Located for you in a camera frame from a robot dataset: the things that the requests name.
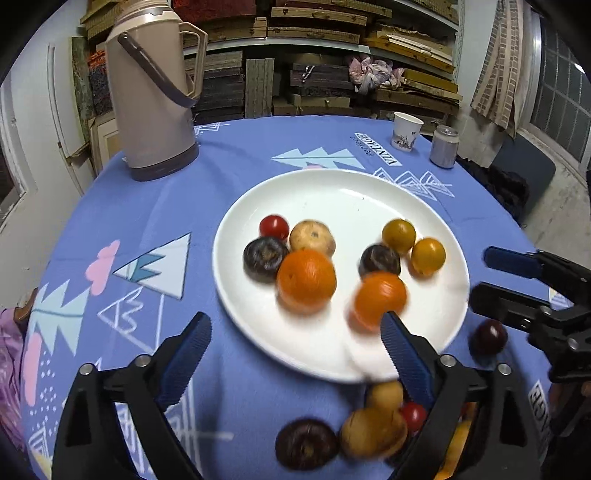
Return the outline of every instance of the cherry tomato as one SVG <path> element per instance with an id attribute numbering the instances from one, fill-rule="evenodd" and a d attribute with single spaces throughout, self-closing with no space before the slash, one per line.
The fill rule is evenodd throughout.
<path id="1" fill-rule="evenodd" d="M 400 409 L 400 414 L 404 417 L 404 420 L 406 420 L 408 431 L 411 435 L 416 434 L 421 428 L 423 428 L 423 424 L 427 419 L 427 412 L 425 409 L 418 403 L 411 401 L 404 404 Z"/>
<path id="2" fill-rule="evenodd" d="M 285 241 L 290 236 L 290 226 L 283 217 L 279 215 L 269 215 L 263 218 L 259 225 L 261 236 L 274 236 L 279 240 Z"/>

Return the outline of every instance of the small yellow orange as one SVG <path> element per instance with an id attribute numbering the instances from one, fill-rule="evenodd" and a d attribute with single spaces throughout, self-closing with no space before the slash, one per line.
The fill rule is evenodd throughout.
<path id="1" fill-rule="evenodd" d="M 445 263 L 445 248 L 434 238 L 423 238 L 413 247 L 411 263 L 414 271 L 424 277 L 430 277 Z"/>
<path id="2" fill-rule="evenodd" d="M 406 255 L 416 239 L 417 233 L 412 223 L 401 218 L 388 222 L 382 230 L 382 241 L 400 255 Z"/>

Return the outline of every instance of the round table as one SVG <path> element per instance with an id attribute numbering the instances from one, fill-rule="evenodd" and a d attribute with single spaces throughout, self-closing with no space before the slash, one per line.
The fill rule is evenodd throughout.
<path id="1" fill-rule="evenodd" d="M 116 155 L 80 201 L 51 256 L 31 315 L 22 385 L 25 439 L 40 478 L 48 476 L 78 367 L 91 362 L 119 368 L 153 353 L 198 311 L 212 318 L 212 341 L 167 417 L 206 480 L 301 479 L 275 459 L 280 429 L 312 416 L 338 431 L 362 406 L 363 385 L 310 378 L 266 356 L 237 330 L 217 297 L 211 256 L 223 215 L 251 187 L 281 173 L 322 166 L 393 182 L 447 222 L 462 246 L 472 286 L 487 281 L 548 298 L 541 283 L 484 266 L 482 252 L 490 245 L 534 248 L 501 205 L 459 165 L 443 170 L 429 162 L 431 144 L 424 138 L 411 153 L 391 147 L 391 122 L 272 117 L 195 127 L 195 134 L 201 144 L 197 160 L 164 179 L 135 182 L 123 154 Z M 167 256 L 159 275 L 141 269 Z M 475 366 L 467 337 L 481 320 L 469 311 L 447 349 L 467 366 Z M 491 366 L 497 361 L 517 367 L 539 416 L 549 387 L 544 355 L 512 330 Z M 139 474 L 153 478 L 126 407 L 118 406 L 118 413 Z M 382 462 L 337 458 L 305 475 L 385 480 L 390 474 Z"/>

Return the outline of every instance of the blue gripper pad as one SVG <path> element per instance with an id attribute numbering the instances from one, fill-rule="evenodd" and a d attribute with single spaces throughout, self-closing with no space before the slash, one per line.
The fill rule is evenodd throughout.
<path id="1" fill-rule="evenodd" d="M 429 411 L 435 403 L 433 378 L 410 342 L 410 333 L 400 319 L 387 313 L 382 317 L 381 335 L 408 395 Z"/>
<path id="2" fill-rule="evenodd" d="M 203 314 L 162 374 L 156 402 L 163 410 L 180 401 L 211 339 L 212 321 Z"/>
<path id="3" fill-rule="evenodd" d="M 504 248 L 489 247 L 484 250 L 482 259 L 489 268 L 519 277 L 539 278 L 542 275 L 542 265 L 535 257 Z"/>

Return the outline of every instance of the thermos handle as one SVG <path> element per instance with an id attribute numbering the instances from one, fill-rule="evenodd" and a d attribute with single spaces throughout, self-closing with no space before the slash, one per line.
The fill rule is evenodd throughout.
<path id="1" fill-rule="evenodd" d="M 197 37 L 197 56 L 195 57 L 195 70 L 193 75 L 193 91 L 189 93 L 191 98 L 198 99 L 203 92 L 203 72 L 205 68 L 205 55 L 207 54 L 207 42 L 209 36 L 207 32 L 197 28 L 189 22 L 183 22 L 178 25 L 180 34 L 195 35 Z"/>
<path id="2" fill-rule="evenodd" d="M 117 36 L 117 42 L 123 49 L 133 58 L 150 79 L 156 84 L 160 91 L 179 106 L 191 108 L 195 106 L 198 98 L 193 98 L 193 95 L 187 96 L 180 91 L 176 85 L 166 76 L 156 62 L 148 55 L 142 46 L 129 35 L 129 32 L 123 32 Z"/>

